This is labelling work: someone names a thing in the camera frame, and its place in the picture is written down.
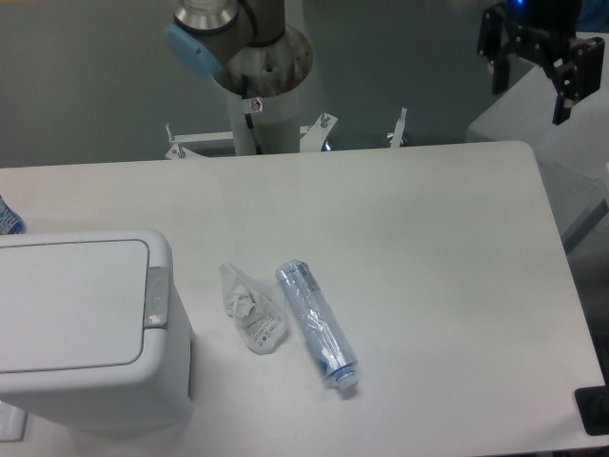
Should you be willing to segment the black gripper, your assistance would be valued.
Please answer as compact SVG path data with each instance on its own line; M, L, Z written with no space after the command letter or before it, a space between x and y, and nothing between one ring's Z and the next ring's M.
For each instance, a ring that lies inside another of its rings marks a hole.
M492 70L492 93L508 89L513 55L542 67L552 79L557 91L554 125L567 121L572 107L599 90L604 40L576 38L581 5L581 1L501 1L485 9L477 52Z

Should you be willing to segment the grey robot arm with blue cap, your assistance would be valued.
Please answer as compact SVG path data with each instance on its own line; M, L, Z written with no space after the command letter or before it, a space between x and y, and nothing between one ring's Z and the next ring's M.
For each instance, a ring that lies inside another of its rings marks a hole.
M607 27L605 1L500 1L481 14L477 53L495 94L509 87L511 58L542 68L557 93L552 122L559 125L601 84L605 41L577 32ZM244 99L292 90L312 63L310 51L295 46L282 1L176 1L164 36L191 72Z

